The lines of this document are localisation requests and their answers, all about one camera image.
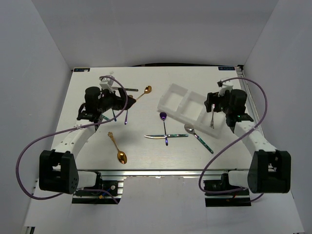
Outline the silver knife dark patterned handle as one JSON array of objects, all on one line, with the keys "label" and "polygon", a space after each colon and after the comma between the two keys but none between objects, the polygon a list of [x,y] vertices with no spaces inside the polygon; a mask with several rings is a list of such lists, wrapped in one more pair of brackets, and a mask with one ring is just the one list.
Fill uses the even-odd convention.
[{"label": "silver knife dark patterned handle", "polygon": [[138,89],[132,89],[132,88],[125,88],[126,91],[129,91],[129,92],[138,92],[139,90]]}]

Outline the silver knife green patterned handle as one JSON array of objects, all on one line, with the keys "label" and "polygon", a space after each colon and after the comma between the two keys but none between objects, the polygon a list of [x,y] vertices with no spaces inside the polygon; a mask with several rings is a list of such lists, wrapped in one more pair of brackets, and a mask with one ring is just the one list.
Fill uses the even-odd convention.
[{"label": "silver knife green patterned handle", "polygon": [[167,134],[167,135],[145,135],[145,138],[149,139],[165,139],[165,138],[179,138],[188,137],[188,134]]}]

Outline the silver spoon green patterned handle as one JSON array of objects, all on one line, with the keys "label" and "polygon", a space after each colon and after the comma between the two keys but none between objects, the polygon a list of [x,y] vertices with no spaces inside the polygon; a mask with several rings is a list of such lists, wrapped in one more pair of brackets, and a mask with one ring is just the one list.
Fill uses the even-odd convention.
[{"label": "silver spoon green patterned handle", "polygon": [[195,128],[191,124],[185,124],[184,129],[187,133],[193,135],[211,154],[214,154],[214,151],[207,145],[207,143],[195,132]]}]

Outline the ornate gold spoon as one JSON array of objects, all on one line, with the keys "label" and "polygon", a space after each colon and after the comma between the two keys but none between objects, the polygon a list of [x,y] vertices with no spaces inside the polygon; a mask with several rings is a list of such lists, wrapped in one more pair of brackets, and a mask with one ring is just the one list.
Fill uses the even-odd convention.
[{"label": "ornate gold spoon", "polygon": [[126,164],[127,163],[127,155],[119,149],[117,146],[117,143],[115,141],[115,138],[113,136],[112,132],[108,132],[108,137],[111,139],[111,141],[114,143],[116,149],[117,149],[117,159],[121,164]]}]

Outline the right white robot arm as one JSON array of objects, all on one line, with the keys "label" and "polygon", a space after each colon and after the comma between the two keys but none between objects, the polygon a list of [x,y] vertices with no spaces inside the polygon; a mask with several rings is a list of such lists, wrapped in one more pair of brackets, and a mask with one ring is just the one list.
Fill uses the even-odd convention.
[{"label": "right white robot arm", "polygon": [[247,94],[243,90],[226,90],[222,95],[208,93],[207,112],[223,112],[226,124],[243,142],[252,156],[248,170],[231,170],[222,175],[221,191],[232,194],[237,188],[252,193],[288,193],[291,187],[291,156],[272,146],[256,129],[245,110]]}]

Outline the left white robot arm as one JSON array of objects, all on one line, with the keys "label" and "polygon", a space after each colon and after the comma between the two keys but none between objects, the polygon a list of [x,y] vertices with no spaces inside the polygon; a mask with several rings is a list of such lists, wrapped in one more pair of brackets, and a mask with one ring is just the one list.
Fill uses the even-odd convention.
[{"label": "left white robot arm", "polygon": [[76,126],[54,149],[44,150],[39,157],[39,188],[44,191],[73,194],[86,187],[94,195],[103,189],[103,182],[96,172],[78,171],[76,158],[103,121],[103,113],[128,110],[136,100],[119,88],[119,95],[108,89],[89,87],[85,90],[85,102],[78,110]]}]

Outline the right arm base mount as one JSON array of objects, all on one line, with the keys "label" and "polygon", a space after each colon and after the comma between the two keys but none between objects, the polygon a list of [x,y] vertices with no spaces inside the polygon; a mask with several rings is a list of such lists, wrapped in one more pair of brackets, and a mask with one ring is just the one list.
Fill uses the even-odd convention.
[{"label": "right arm base mount", "polygon": [[248,207],[251,206],[250,193],[248,190],[224,193],[227,190],[238,189],[238,186],[229,184],[228,174],[223,173],[219,179],[203,180],[204,189],[221,194],[205,193],[205,206],[209,207]]}]

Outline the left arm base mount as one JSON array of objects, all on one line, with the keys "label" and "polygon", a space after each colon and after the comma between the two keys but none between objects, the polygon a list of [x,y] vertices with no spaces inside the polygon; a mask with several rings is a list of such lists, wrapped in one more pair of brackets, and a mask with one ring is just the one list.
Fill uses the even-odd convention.
[{"label": "left arm base mount", "polygon": [[117,205],[123,193],[124,178],[96,172],[94,186],[76,191],[72,204]]}]

